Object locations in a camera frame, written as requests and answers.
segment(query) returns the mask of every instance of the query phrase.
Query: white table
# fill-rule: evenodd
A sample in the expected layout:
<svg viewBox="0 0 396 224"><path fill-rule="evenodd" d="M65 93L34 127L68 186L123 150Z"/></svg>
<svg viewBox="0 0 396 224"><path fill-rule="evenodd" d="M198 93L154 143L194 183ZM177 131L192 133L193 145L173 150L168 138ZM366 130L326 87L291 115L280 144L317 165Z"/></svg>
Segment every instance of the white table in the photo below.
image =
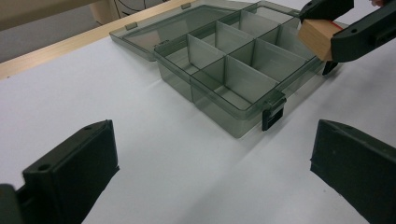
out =
<svg viewBox="0 0 396 224"><path fill-rule="evenodd" d="M278 1L301 8L304 2ZM357 1L351 23L373 10ZM319 119L396 146L396 42L289 98L268 132L234 139L109 37L0 82L0 183L85 125L112 119L120 171L84 223L367 223L309 171Z"/></svg>

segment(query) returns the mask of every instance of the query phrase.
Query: wooden block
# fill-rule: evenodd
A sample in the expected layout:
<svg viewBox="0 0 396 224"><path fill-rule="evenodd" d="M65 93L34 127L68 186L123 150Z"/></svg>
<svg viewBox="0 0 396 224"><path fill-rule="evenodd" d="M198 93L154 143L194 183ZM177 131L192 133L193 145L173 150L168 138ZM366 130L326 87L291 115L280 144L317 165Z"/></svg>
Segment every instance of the wooden block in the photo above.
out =
<svg viewBox="0 0 396 224"><path fill-rule="evenodd" d="M342 28L332 21L304 20L299 39L322 61L332 60L332 36Z"/></svg>

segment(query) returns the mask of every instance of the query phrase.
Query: gray tinted plastic container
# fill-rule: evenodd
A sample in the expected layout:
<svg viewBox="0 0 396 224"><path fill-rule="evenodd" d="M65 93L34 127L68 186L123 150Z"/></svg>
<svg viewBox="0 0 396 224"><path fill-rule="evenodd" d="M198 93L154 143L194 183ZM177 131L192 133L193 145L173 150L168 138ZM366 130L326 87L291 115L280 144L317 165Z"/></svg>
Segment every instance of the gray tinted plastic container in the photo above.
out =
<svg viewBox="0 0 396 224"><path fill-rule="evenodd" d="M263 1L198 3L112 37L157 60L163 80L232 136L243 136L260 121L268 129L282 117L286 99L324 65L297 39L298 11ZM175 33L162 35L163 25ZM142 36L160 38L156 44L134 40Z"/></svg>

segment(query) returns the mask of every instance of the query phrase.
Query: transparent plastic organizer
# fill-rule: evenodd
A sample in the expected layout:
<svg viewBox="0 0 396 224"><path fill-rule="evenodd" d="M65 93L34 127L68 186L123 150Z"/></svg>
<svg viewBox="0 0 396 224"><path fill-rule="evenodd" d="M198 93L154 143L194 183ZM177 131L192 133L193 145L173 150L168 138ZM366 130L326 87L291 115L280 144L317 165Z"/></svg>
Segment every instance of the transparent plastic organizer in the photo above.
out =
<svg viewBox="0 0 396 224"><path fill-rule="evenodd" d="M143 56L153 54L165 82L239 138L260 121L263 130L271 127L282 117L286 99L324 63L298 40L298 11L264 1L238 7L221 2L215 7L221 16L183 30ZM227 6L230 11L222 13L224 3L240 8ZM199 16L193 11L185 14ZM135 35L118 40L125 43Z"/></svg>

